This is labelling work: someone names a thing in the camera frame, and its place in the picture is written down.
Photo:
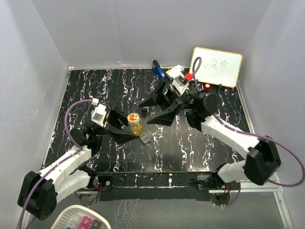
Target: red cap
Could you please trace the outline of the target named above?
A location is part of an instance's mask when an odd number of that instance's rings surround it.
[[[191,79],[193,78],[193,75],[190,74],[190,73],[187,73],[187,74],[185,75],[185,78],[187,79],[187,81],[189,81],[189,80],[191,80]]]
[[[208,90],[211,89],[211,85],[208,84],[208,83],[206,83],[206,84],[203,86],[203,88],[204,88],[205,91],[208,91]]]

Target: plastic basket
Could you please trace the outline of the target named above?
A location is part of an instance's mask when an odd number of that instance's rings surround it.
[[[51,229],[111,229],[108,221],[81,205],[66,208],[57,217]]]

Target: white basket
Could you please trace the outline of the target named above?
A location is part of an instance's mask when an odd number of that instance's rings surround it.
[[[88,223],[90,223],[90,219],[87,224],[82,224],[81,221],[84,217],[88,217],[92,220],[92,224],[90,226],[88,225]],[[94,227],[93,223],[95,223],[95,225],[102,223],[102,225],[98,228]],[[110,224],[104,217],[81,205],[72,205],[62,211],[51,229],[79,229],[82,226],[85,226],[83,227],[85,229],[111,229]]]

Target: white enclosure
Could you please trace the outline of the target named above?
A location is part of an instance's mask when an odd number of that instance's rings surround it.
[[[38,171],[75,69],[189,65],[194,47],[243,55],[240,85],[257,133],[305,161],[303,0],[1,0],[1,228],[16,228],[23,178]],[[283,183],[301,169],[279,150]],[[303,228],[305,184],[285,189]]]
[[[0,228],[11,229],[23,178],[41,168],[69,69],[31,0],[0,8]]]
[[[68,66],[189,65],[196,46],[244,53],[270,0],[33,0]]]

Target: jar lid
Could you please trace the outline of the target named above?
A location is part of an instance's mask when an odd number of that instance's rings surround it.
[[[127,120],[128,122],[130,123],[136,123],[138,122],[140,119],[140,116],[138,113],[130,113],[128,116],[127,116]]]

